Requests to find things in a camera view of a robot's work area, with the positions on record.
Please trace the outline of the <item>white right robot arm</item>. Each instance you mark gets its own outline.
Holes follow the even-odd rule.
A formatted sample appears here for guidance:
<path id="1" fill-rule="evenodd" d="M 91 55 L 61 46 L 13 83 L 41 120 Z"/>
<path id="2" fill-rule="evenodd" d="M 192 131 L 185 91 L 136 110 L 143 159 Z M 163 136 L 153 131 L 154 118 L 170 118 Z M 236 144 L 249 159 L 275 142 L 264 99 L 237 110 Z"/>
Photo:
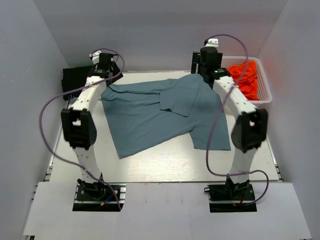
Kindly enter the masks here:
<path id="1" fill-rule="evenodd" d="M 247 100 L 231 74 L 222 68 L 222 53 L 216 43 L 206 43 L 198 52 L 192 54 L 191 73 L 198 73 L 205 83 L 219 95 L 235 119 L 231 131 L 234 157 L 231 169 L 226 175 L 226 195 L 236 200 L 249 184 L 251 165 L 257 150 L 266 140 L 268 112 L 258 109 Z"/>

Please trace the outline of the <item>teal blue t-shirt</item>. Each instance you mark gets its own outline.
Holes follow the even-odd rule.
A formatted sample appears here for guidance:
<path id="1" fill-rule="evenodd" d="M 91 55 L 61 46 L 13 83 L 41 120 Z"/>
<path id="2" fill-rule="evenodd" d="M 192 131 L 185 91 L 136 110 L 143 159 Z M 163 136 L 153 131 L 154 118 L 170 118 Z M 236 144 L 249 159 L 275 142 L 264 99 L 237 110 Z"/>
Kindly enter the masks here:
<path id="1" fill-rule="evenodd" d="M 231 149 L 221 98 L 198 74 L 112 84 L 100 100 L 121 159 L 184 134 L 195 149 Z"/>

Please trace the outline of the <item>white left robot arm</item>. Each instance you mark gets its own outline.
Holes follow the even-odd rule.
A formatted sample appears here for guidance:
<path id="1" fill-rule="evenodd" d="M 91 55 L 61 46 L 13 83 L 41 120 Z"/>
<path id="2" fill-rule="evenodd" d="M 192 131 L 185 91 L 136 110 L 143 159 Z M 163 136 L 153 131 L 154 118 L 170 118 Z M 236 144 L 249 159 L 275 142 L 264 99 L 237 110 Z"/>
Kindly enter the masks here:
<path id="1" fill-rule="evenodd" d="M 93 66 L 89 69 L 84 89 L 75 102 L 61 111 L 63 137 L 75 153 L 81 165 L 79 184 L 91 184 L 88 193 L 99 200 L 105 196 L 106 187 L 99 183 L 103 179 L 94 150 L 97 128 L 92 113 L 104 90 L 122 77 L 115 58 L 119 54 L 99 49 L 89 55 Z"/>

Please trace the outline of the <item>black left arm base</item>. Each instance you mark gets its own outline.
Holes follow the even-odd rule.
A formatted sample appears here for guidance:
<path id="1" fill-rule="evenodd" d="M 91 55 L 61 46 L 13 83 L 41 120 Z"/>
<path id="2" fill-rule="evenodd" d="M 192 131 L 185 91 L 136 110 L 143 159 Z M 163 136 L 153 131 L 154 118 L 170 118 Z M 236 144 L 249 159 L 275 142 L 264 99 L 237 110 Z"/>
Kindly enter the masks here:
<path id="1" fill-rule="evenodd" d="M 107 186 L 100 182 L 77 180 L 74 195 L 74 212 L 120 212 L 126 195 L 124 183 Z"/>

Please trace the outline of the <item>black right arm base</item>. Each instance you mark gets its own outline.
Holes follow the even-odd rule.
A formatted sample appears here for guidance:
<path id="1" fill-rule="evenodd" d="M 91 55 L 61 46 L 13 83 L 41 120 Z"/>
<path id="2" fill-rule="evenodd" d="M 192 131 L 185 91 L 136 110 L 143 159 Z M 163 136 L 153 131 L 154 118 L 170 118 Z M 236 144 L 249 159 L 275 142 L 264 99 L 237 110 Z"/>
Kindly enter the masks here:
<path id="1" fill-rule="evenodd" d="M 255 193 L 249 180 L 235 184 L 228 177 L 224 184 L 209 184 L 203 191 L 208 194 L 211 213 L 253 213 L 257 211 Z"/>

